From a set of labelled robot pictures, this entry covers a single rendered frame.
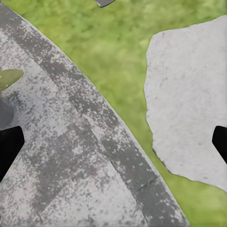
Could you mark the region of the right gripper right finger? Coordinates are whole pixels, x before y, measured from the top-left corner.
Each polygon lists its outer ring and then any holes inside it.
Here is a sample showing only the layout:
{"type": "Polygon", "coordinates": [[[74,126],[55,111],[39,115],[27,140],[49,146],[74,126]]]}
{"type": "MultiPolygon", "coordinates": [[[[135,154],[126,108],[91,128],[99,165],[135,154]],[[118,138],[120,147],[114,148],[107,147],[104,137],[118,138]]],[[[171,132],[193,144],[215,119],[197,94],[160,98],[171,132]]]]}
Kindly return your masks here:
{"type": "Polygon", "coordinates": [[[215,127],[212,143],[227,164],[227,127],[219,125],[215,127]]]}

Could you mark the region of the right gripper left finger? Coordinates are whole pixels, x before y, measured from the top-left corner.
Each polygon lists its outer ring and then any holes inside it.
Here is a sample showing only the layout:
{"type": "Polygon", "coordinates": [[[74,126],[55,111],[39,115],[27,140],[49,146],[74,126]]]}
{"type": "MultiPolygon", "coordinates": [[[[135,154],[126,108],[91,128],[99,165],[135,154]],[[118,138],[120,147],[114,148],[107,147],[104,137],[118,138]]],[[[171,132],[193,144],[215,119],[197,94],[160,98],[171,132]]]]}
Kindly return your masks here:
{"type": "Polygon", "coordinates": [[[0,182],[25,143],[20,126],[0,131],[0,182]]]}

